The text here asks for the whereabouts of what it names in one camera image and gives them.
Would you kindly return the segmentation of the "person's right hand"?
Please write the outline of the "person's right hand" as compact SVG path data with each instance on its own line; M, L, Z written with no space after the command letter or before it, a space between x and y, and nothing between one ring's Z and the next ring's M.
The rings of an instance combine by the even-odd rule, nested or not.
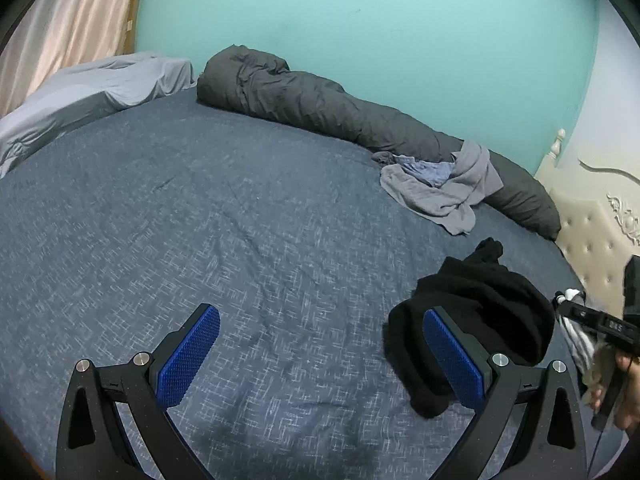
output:
M639 426L639 359L617 351L615 363L625 373L625 388L620 390L620 402L614 414L616 428L626 432L631 438Z

